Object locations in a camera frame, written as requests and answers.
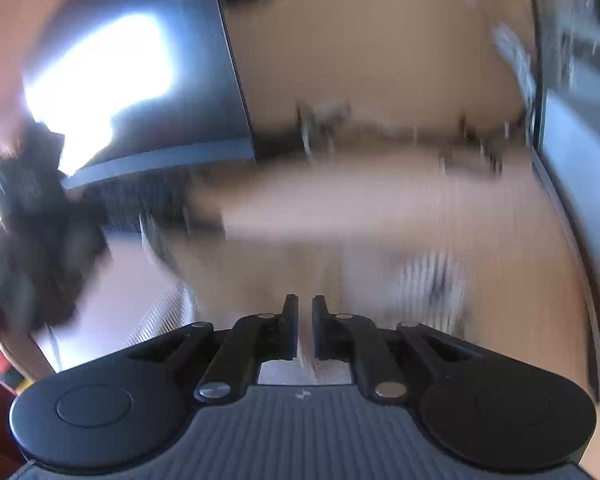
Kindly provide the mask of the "black white striped garment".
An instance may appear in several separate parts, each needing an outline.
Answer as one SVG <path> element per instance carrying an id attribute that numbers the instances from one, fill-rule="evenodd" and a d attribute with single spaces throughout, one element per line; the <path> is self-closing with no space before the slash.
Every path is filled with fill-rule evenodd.
<path id="1" fill-rule="evenodd" d="M 299 299 L 298 353 L 262 365 L 262 384 L 337 385 L 350 380 L 338 361 L 313 353 L 311 301 L 366 316 L 380 328 L 417 322 L 460 337 L 468 320 L 468 281 L 446 252 L 402 254 L 382 246 L 272 240 L 176 238 L 147 243 L 173 278 L 171 288 L 132 333 L 132 344 L 193 322 L 222 330 L 243 316 L 276 312 L 287 295 Z"/>

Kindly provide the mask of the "glass panel computer case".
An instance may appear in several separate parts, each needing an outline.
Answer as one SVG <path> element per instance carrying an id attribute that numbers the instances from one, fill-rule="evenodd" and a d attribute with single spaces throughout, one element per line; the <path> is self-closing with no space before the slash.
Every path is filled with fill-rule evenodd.
<path id="1" fill-rule="evenodd" d="M 590 383 L 600 402 L 600 0 L 532 0 L 533 148 L 562 207 L 588 289 Z"/>

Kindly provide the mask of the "dark monitor on left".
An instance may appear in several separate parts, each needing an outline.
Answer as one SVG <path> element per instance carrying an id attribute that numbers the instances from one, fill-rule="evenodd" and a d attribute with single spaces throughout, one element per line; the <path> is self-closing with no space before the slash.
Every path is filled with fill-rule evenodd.
<path id="1" fill-rule="evenodd" d="M 253 158 L 219 0 L 66 0 L 22 79 L 66 188 Z"/>

